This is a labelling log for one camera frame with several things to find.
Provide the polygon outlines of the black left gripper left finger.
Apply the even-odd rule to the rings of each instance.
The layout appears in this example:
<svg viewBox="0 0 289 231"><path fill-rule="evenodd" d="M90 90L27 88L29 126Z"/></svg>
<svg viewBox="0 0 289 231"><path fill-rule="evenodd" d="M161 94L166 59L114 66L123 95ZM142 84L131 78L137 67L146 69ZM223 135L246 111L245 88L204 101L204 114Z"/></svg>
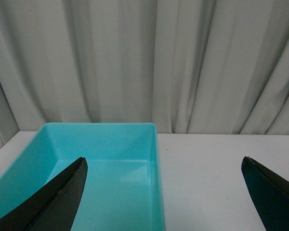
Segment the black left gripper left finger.
<svg viewBox="0 0 289 231"><path fill-rule="evenodd" d="M0 218L0 231L69 231L83 195L88 164L80 157Z"/></svg>

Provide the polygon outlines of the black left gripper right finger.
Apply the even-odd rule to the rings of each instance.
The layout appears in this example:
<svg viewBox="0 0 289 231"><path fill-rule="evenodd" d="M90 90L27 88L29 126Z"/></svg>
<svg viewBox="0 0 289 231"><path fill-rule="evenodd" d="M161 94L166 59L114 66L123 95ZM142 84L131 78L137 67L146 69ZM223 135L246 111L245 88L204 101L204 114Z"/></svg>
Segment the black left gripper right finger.
<svg viewBox="0 0 289 231"><path fill-rule="evenodd" d="M267 231L289 231L289 181L245 156L241 171Z"/></svg>

